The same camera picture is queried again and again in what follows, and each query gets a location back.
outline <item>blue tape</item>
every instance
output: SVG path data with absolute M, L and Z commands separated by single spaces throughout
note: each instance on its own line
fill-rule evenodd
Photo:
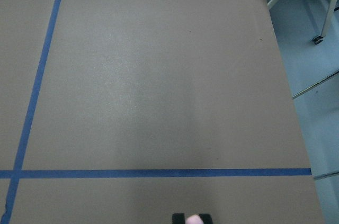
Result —
M 12 178 L 13 173 L 12 170 L 0 170 L 0 179 Z
M 305 176 L 310 168 L 263 169 L 128 169 L 128 170 L 22 170 L 20 178 L 137 178 L 137 177 L 226 177 Z
M 16 196 L 16 190 L 19 184 L 19 179 L 20 179 L 20 170 L 22 169 L 23 160 L 25 158 L 28 138 L 31 132 L 31 127 L 32 127 L 34 113 L 35 113 L 35 108 L 37 106 L 37 101 L 39 97 L 43 72 L 44 72 L 44 68 L 46 65 L 49 48 L 52 42 L 52 36 L 53 36 L 55 23 L 56 23 L 57 16 L 58 16 L 60 2 L 61 0 L 54 0 L 53 9 L 52 9 L 51 16 L 49 19 L 47 33 L 44 39 L 37 73 L 35 75 L 31 98 L 28 104 L 25 122 L 23 125 L 19 146 L 16 152 L 16 158 L 15 158 L 14 168 L 13 168 L 14 172 L 11 177 L 10 186 L 8 188 L 7 197 L 6 197 L 6 210 L 5 210 L 5 213 L 1 217 L 0 224 L 8 224 L 11 219 L 13 205 L 14 205 L 15 196 Z

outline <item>gray floor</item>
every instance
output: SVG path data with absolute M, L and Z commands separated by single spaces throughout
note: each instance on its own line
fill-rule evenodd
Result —
M 339 13 L 324 42 L 315 46 L 327 0 L 280 0 L 271 18 L 292 94 L 339 69 Z M 339 76 L 295 99 L 313 175 L 339 170 Z M 339 180 L 316 182 L 326 223 L 339 222 Z

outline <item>painter's tape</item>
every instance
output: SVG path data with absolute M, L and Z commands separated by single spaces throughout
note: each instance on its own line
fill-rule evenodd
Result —
M 12 178 L 13 173 L 12 170 L 0 170 L 0 179 Z
M 261 169 L 110 169 L 110 170 L 22 170 L 20 178 L 139 178 L 139 177 L 227 177 L 307 176 L 310 168 Z
M 5 210 L 5 213 L 1 217 L 0 224 L 9 224 L 11 216 L 12 216 L 16 191 L 17 191 L 17 187 L 19 184 L 20 174 L 21 174 L 20 171 L 22 169 L 23 160 L 25 158 L 28 138 L 31 132 L 35 108 L 37 106 L 40 87 L 42 83 L 42 77 L 44 73 L 44 68 L 46 66 L 49 48 L 52 42 L 53 31 L 54 31 L 55 23 L 56 23 L 57 16 L 58 16 L 60 2 L 61 0 L 54 0 L 53 9 L 52 9 L 51 16 L 49 19 L 48 28 L 47 28 L 47 32 L 46 32 L 46 36 L 44 39 L 40 60 L 39 60 L 39 65 L 38 65 L 37 73 L 35 75 L 33 89 L 32 89 L 30 101 L 29 101 L 28 108 L 27 108 L 25 122 L 22 128 L 19 146 L 16 152 L 13 174 L 11 176 L 11 181 L 10 181 L 10 185 L 9 185 L 7 197 L 6 197 L 6 210 Z

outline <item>metal bar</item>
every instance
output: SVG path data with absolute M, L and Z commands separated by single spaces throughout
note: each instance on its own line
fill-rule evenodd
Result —
M 317 175 L 317 176 L 313 177 L 313 179 L 316 181 L 316 180 L 325 179 L 325 178 L 336 176 L 336 175 L 339 175 L 339 171 L 327 173 L 327 174 L 324 174 L 324 175 Z
M 327 9 L 326 19 L 322 30 L 322 37 L 327 35 L 329 26 L 331 25 L 331 19 L 334 13 L 334 8 L 337 3 L 337 0 L 331 0 Z
M 301 92 L 297 93 L 296 95 L 293 96 L 293 100 L 299 96 L 301 96 L 304 93 L 307 93 L 308 91 L 311 91 L 313 88 L 317 87 L 318 85 L 321 85 L 322 83 L 328 81 L 329 79 L 331 79 L 332 77 L 334 77 L 335 75 L 339 74 L 339 70 L 336 71 L 335 73 L 323 78 L 322 80 L 316 82 L 315 84 L 311 85 L 310 87 L 306 88 L 305 90 L 302 90 Z

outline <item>metal rod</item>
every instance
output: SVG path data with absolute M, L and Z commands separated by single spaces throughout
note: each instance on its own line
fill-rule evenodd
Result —
M 316 181 L 316 180 L 325 179 L 325 178 L 328 178 L 328 177 L 331 177 L 331 176 L 336 176 L 336 175 L 339 175 L 339 171 L 327 173 L 327 174 L 324 174 L 324 175 L 317 175 L 317 176 L 313 177 L 313 179 Z
M 318 85 L 321 85 L 322 83 L 326 82 L 327 80 L 331 79 L 335 75 L 339 74 L 339 70 L 336 71 L 335 73 L 323 78 L 322 80 L 316 82 L 315 84 L 311 85 L 310 87 L 306 88 L 305 90 L 302 90 L 301 92 L 297 93 L 296 95 L 293 96 L 293 100 L 299 96 L 301 96 L 304 93 L 307 93 L 308 91 L 311 91 L 313 88 L 317 87 Z

